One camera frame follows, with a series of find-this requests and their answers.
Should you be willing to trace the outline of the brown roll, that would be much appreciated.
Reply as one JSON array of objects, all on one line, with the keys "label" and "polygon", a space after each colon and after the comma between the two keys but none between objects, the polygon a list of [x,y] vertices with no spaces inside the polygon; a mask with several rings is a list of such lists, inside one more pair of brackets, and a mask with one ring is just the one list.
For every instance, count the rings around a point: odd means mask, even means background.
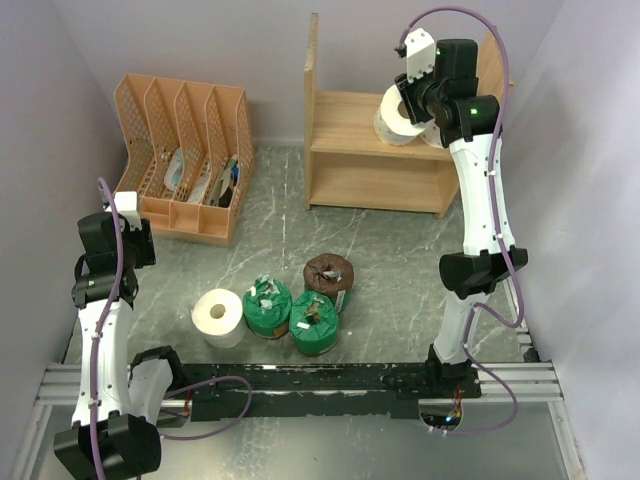
[{"label": "brown roll", "polygon": [[344,257],[323,253],[310,259],[303,269],[306,290],[326,296],[337,313],[349,303],[355,274],[353,265]]}]

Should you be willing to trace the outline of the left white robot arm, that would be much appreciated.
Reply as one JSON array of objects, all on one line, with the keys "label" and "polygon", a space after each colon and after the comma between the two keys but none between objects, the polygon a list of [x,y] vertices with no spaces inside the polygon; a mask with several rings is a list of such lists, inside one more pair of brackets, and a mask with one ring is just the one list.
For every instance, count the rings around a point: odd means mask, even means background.
[{"label": "left white robot arm", "polygon": [[71,427],[55,435],[54,454],[75,479],[135,479],[159,468],[161,403],[184,392],[187,375],[170,346],[127,356],[135,272],[156,261],[149,221],[103,212],[79,220],[78,231],[85,252],[72,299],[81,380]]}]

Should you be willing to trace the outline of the white roll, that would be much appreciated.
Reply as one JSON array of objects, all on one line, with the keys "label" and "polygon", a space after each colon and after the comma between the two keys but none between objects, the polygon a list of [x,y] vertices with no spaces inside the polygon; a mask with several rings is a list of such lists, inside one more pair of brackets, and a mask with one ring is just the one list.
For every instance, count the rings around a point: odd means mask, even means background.
[{"label": "white roll", "polygon": [[191,318],[198,332],[217,348],[235,347],[247,329],[240,297],[226,289],[205,293],[196,302]]},{"label": "white roll", "polygon": [[442,131],[434,122],[429,122],[419,138],[433,148],[448,150],[447,130]]},{"label": "white roll", "polygon": [[409,118],[401,114],[400,107],[403,105],[399,89],[392,85],[384,93],[374,118],[375,132],[385,144],[404,146],[427,130],[426,123],[412,124]]}]

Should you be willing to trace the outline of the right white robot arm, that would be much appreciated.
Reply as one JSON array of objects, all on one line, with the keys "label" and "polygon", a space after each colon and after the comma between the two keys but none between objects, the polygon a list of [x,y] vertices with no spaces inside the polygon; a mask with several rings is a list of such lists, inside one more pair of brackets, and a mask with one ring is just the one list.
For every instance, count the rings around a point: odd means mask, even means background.
[{"label": "right white robot arm", "polygon": [[500,153],[501,105],[478,92],[478,45],[470,39],[434,40],[411,32],[398,54],[407,62],[395,79],[414,126],[432,122],[454,161],[464,215],[461,252],[439,261],[448,292],[444,319],[429,350],[426,390],[443,398],[474,378],[468,356],[475,313],[496,286],[528,261],[516,245],[503,196]]}]

